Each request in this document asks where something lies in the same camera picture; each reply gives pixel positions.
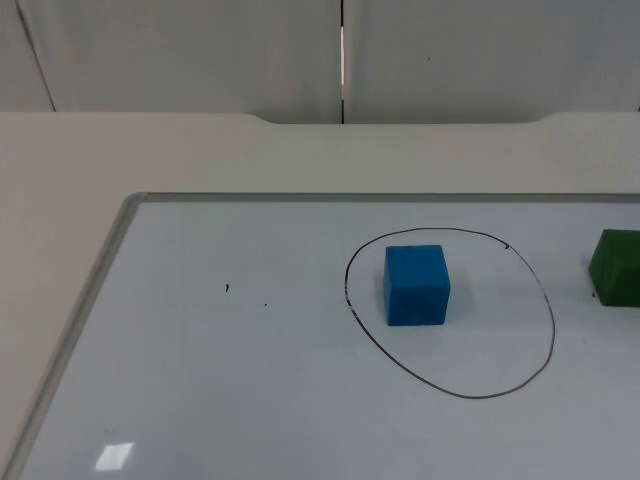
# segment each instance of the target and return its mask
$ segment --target black circle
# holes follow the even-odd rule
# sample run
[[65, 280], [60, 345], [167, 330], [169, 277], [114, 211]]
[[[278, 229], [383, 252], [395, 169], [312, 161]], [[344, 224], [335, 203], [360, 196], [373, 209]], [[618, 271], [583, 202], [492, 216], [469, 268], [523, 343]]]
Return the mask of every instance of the black circle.
[[[496, 393], [490, 393], [490, 394], [487, 394], [487, 395], [465, 395], [463, 393], [458, 393], [458, 392], [454, 392], [452, 390], [446, 389], [446, 388], [444, 388], [444, 387], [442, 387], [442, 386], [440, 386], [440, 385], [428, 380], [427, 378], [417, 374], [416, 372], [411, 370], [409, 367], [407, 367], [405, 364], [403, 364], [400, 360], [398, 360], [396, 357], [394, 357], [391, 353], [389, 353], [382, 346], [382, 344], [380, 344], [380, 342], [373, 336], [373, 334], [367, 329], [367, 327], [364, 325], [364, 323], [362, 322], [362, 320], [358, 316], [358, 313], [356, 312], [356, 309], [353, 307], [353, 305], [351, 303], [351, 298], [349, 297], [349, 270], [351, 269], [351, 265], [353, 264], [353, 261], [360, 254], [360, 252], [362, 252], [369, 245], [371, 245], [371, 244], [373, 244], [373, 243], [375, 243], [375, 242], [377, 242], [379, 240], [382, 240], [383, 238], [391, 237], [393, 235], [400, 235], [400, 234], [403, 234], [403, 233], [429, 231], [429, 230], [432, 230], [432, 231], [433, 230], [439, 230], [439, 231], [448, 230], [448, 231], [453, 231], [453, 232], [469, 233], [469, 234], [472, 234], [472, 235], [478, 235], [478, 236], [481, 236], [481, 237], [490, 238], [492, 240], [495, 240], [496, 242], [501, 243], [504, 246], [505, 250], [509, 250], [510, 252], [513, 252], [515, 255], [517, 255], [518, 258], [529, 269], [529, 271], [531, 272], [531, 275], [533, 275], [533, 278], [536, 280], [536, 283], [538, 284], [538, 287], [540, 288], [540, 292], [542, 293], [542, 296], [544, 297], [544, 300], [545, 300], [545, 302], [547, 304], [547, 308], [549, 310], [549, 318], [551, 320], [551, 341], [549, 342], [549, 350], [548, 350], [547, 357], [546, 357], [544, 363], [542, 364], [542, 366], [540, 368], [538, 368], [535, 372], [533, 372], [533, 374], [529, 378], [527, 378], [524, 382], [516, 385], [515, 387], [509, 388], [507, 390], [503, 390], [503, 391], [496, 392]], [[347, 263], [347, 268], [345, 269], [345, 272], [344, 272], [344, 298], [347, 301], [347, 306], [349, 307], [349, 310], [351, 310], [351, 314], [356, 319], [356, 322], [358, 322], [358, 325], [360, 325], [360, 328], [362, 329], [362, 331], [369, 338], [369, 340], [371, 340], [371, 342], [376, 347], [378, 347], [378, 349], [382, 353], [384, 353], [387, 358], [389, 358], [389, 360], [391, 360], [393, 363], [395, 363], [398, 367], [400, 367], [402, 370], [407, 372], [412, 377], [416, 378], [417, 380], [420, 380], [422, 383], [424, 383], [426, 385], [429, 385], [430, 387], [435, 388], [436, 390], [439, 390], [439, 391], [441, 391], [443, 393], [446, 393], [447, 395], [452, 395], [454, 397], [464, 398], [464, 399], [467, 399], [467, 400], [486, 400], [486, 399], [489, 399], [489, 398], [502, 397], [504, 395], [508, 395], [510, 393], [518, 391], [518, 390], [526, 387], [529, 383], [531, 383], [531, 381], [534, 378], [536, 378], [538, 375], [540, 375], [540, 373], [542, 373], [542, 371], [545, 368], [547, 368], [547, 366], [549, 365], [549, 362], [551, 361], [551, 357], [553, 356], [553, 348], [554, 348], [554, 345], [555, 345], [555, 342], [556, 342], [556, 319], [555, 319], [555, 315], [553, 314], [553, 308], [551, 308], [551, 302], [549, 301], [549, 296], [547, 295], [547, 292], [544, 290], [544, 287], [542, 286], [542, 282], [538, 278], [538, 275], [536, 274], [536, 272], [533, 269], [533, 267], [531, 267], [529, 262], [527, 262], [525, 260], [525, 258], [515, 248], [513, 248], [512, 245], [508, 244], [507, 242], [505, 242], [501, 238], [499, 238], [499, 237], [497, 237], [495, 235], [491, 235], [489, 233], [478, 232], [478, 231], [475, 231], [475, 230], [467, 230], [467, 229], [464, 229], [464, 228], [453, 228], [453, 227], [417, 227], [417, 228], [408, 228], [406, 230], [398, 230], [398, 231], [395, 231], [395, 232], [390, 232], [390, 233], [385, 233], [383, 235], [380, 235], [380, 236], [374, 238], [373, 240], [369, 240], [368, 242], [366, 242], [363, 245], [361, 245], [355, 251], [355, 253], [351, 256], [351, 259], [349, 260], [349, 263]]]

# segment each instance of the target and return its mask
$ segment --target green cube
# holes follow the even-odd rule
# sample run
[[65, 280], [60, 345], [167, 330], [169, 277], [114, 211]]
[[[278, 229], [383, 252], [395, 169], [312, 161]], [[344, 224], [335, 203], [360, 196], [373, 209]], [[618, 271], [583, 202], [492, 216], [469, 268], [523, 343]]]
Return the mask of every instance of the green cube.
[[607, 307], [640, 307], [640, 231], [604, 230], [589, 264]]

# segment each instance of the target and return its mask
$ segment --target block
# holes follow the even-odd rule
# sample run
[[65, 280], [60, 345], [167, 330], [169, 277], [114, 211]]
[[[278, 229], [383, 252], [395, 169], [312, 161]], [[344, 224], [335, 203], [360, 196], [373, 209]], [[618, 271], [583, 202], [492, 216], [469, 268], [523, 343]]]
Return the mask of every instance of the block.
[[604, 230], [589, 274], [603, 305], [640, 307], [640, 231]]
[[450, 289], [440, 245], [387, 247], [383, 291], [388, 325], [442, 325]]

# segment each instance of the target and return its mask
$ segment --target blue cube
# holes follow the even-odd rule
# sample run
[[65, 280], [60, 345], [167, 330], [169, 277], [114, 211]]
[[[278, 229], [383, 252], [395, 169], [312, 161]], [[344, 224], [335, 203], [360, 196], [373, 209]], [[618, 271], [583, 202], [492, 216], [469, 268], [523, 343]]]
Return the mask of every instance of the blue cube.
[[390, 326], [442, 325], [451, 290], [442, 247], [387, 247], [383, 287]]

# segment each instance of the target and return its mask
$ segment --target white table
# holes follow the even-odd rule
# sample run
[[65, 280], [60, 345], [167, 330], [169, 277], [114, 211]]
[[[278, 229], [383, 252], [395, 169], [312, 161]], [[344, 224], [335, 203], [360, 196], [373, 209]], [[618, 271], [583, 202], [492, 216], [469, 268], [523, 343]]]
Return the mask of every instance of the white table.
[[640, 117], [276, 126], [239, 115], [0, 115], [6, 462], [123, 199], [134, 192], [638, 193]]

